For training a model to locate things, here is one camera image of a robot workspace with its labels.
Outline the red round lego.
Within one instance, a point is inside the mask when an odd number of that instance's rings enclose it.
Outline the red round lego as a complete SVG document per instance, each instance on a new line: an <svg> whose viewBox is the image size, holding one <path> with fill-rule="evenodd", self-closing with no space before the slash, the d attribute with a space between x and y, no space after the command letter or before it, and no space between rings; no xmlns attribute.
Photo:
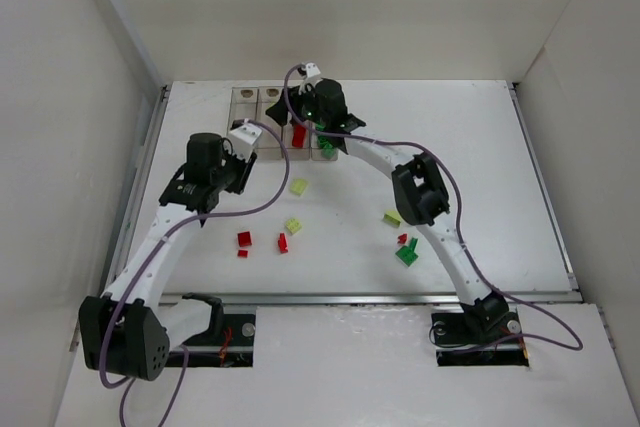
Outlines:
<svg viewBox="0 0 640 427"><path fill-rule="evenodd" d="M307 129L304 125L294 125L291 139L291 146L295 149L303 149L306 147Z"/></svg>

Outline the green lego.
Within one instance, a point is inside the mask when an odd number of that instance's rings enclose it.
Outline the green lego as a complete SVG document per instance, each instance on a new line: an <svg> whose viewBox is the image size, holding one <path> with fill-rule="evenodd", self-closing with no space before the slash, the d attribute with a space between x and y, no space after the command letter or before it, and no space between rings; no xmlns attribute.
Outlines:
<svg viewBox="0 0 640 427"><path fill-rule="evenodd" d="M328 145L328 141L326 140L325 137L317 137L316 144L318 148L323 149Z"/></svg>
<svg viewBox="0 0 640 427"><path fill-rule="evenodd" d="M337 152L333 146L327 145L325 148L321 149L321 155L325 160L332 160L336 158Z"/></svg>

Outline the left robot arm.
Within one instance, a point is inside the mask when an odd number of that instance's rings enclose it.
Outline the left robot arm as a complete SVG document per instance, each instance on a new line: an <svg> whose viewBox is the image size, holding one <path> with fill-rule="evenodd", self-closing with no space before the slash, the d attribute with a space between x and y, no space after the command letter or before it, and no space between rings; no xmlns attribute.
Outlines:
<svg viewBox="0 0 640 427"><path fill-rule="evenodd" d="M218 205L221 193L244 191L261 134L259 127L244 124L226 136L190 136L186 160L161 194L137 252L101 295L86 297L79 308L89 369L152 381L170 352L185 341L221 334L224 309L211 294L188 293L166 310L159 304L180 257Z"/></svg>

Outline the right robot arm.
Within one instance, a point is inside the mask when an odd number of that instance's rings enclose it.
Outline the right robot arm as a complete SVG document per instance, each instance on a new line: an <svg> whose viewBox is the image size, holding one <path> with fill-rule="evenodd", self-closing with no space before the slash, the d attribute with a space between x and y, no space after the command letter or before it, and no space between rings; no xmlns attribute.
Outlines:
<svg viewBox="0 0 640 427"><path fill-rule="evenodd" d="M446 172L425 149L409 155L400 141L376 139L366 123L348 111L341 85L331 79L282 90L266 110L278 125L314 124L335 148L360 159L391 180L396 210L429 242L455 288L463 318L477 337L499 329L509 311L504 296L481 279L459 235L459 216L450 213Z"/></svg>

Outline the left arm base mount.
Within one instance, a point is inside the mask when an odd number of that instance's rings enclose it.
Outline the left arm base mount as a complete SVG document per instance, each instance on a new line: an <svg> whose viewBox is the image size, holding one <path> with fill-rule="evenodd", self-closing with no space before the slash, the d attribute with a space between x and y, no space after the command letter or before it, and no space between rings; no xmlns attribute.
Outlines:
<svg viewBox="0 0 640 427"><path fill-rule="evenodd" d="M201 302L184 302L160 312L160 323L169 338L167 367L180 367L183 347L188 366L235 368L253 365L256 315Z"/></svg>

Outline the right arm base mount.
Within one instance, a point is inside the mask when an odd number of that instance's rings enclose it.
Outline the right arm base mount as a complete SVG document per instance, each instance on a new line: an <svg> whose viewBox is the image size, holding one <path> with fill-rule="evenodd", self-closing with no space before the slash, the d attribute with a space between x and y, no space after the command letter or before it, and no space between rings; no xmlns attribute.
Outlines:
<svg viewBox="0 0 640 427"><path fill-rule="evenodd" d="M435 311L431 314L431 321L429 340L436 347L439 367L529 366L522 339L508 339L489 346L491 342L521 332L516 311L509 311L487 333L474 332L462 312Z"/></svg>

